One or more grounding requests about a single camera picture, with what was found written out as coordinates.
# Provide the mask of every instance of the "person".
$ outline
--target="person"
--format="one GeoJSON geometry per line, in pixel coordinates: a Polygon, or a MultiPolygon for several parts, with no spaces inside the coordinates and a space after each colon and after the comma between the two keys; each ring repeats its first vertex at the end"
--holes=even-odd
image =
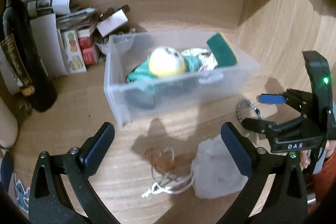
{"type": "MultiPolygon", "coordinates": [[[[336,141],[327,141],[325,149],[327,151],[322,170],[312,175],[312,188],[316,197],[316,204],[309,206],[308,211],[312,212],[328,193],[330,187],[336,179],[336,141]]],[[[307,150],[301,151],[300,162],[303,168],[307,168],[310,159],[307,156],[307,150]]]]}

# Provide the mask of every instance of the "white cord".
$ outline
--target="white cord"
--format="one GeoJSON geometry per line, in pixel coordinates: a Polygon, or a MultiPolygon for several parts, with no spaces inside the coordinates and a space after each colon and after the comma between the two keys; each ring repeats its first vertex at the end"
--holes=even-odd
{"type": "MultiPolygon", "coordinates": [[[[167,152],[170,151],[171,152],[171,157],[172,160],[174,160],[175,154],[174,154],[174,149],[172,147],[167,147],[163,150],[163,152],[167,152]]],[[[180,194],[183,193],[184,191],[188,190],[194,183],[194,174],[193,171],[190,167],[190,174],[181,179],[180,181],[178,181],[178,178],[180,178],[180,175],[175,175],[175,174],[170,174],[170,173],[166,173],[165,175],[162,176],[161,180],[159,182],[157,182],[154,178],[154,173],[153,173],[153,166],[152,166],[152,178],[154,180],[154,184],[152,185],[151,189],[148,189],[145,193],[143,193],[141,196],[142,198],[147,198],[149,197],[150,194],[152,195],[157,195],[160,193],[167,193],[170,195],[176,195],[176,194],[180,194]],[[174,188],[177,188],[185,183],[187,183],[190,180],[189,184],[187,184],[186,186],[182,187],[181,189],[178,190],[174,190],[174,188]],[[169,184],[172,181],[177,181],[178,183],[175,184],[174,186],[167,186],[167,184],[169,184]]]]}

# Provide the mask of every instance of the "black bottle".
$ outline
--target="black bottle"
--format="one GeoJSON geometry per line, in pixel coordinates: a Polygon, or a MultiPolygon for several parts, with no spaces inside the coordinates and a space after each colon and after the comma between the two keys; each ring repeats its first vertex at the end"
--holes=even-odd
{"type": "Polygon", "coordinates": [[[26,6],[19,0],[6,0],[2,23],[5,39],[0,46],[7,65],[31,106],[46,111],[57,93],[38,55],[26,6]]]}

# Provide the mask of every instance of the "white pouch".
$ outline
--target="white pouch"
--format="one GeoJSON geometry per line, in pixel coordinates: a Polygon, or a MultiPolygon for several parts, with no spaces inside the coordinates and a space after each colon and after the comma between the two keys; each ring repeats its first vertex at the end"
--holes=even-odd
{"type": "Polygon", "coordinates": [[[240,174],[220,135],[199,144],[192,171],[195,194],[204,199],[240,191],[248,180],[240,174]]]}

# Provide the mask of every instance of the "silver chain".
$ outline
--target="silver chain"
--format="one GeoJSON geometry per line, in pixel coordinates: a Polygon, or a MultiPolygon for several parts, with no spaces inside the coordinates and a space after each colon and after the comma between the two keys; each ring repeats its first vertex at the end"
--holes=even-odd
{"type": "Polygon", "coordinates": [[[260,110],[254,104],[252,104],[248,99],[243,98],[239,100],[238,105],[237,105],[237,119],[240,123],[243,122],[243,118],[241,114],[242,104],[245,104],[249,108],[254,110],[255,114],[257,114],[258,119],[261,120],[260,110]]]}

